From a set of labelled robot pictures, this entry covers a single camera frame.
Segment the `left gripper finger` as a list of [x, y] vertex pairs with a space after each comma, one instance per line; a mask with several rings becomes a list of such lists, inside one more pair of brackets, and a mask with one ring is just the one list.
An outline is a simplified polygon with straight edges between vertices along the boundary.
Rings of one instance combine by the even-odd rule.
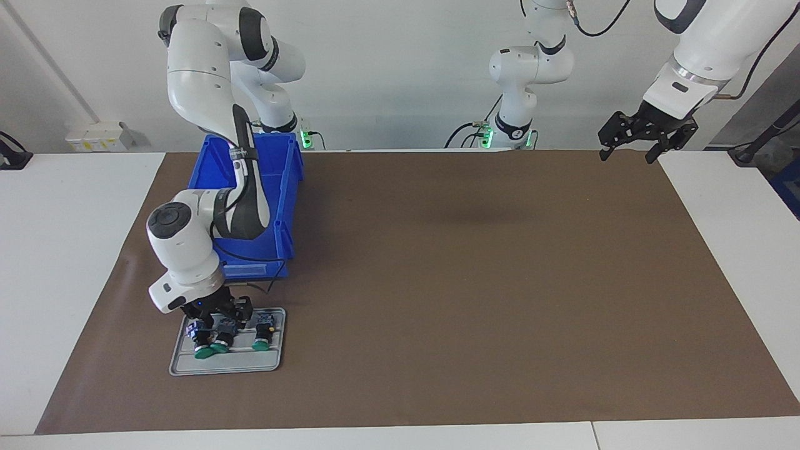
[[598, 140], [602, 144], [599, 156], [602, 161], [611, 157], [613, 151], [626, 139], [626, 115], [616, 111], [598, 131]]
[[666, 131], [658, 131], [654, 145], [646, 153], [646, 162], [653, 164], [662, 154], [673, 150], [681, 150], [697, 130], [697, 124], [685, 124], [678, 128], [677, 131], [672, 132], [672, 134]]

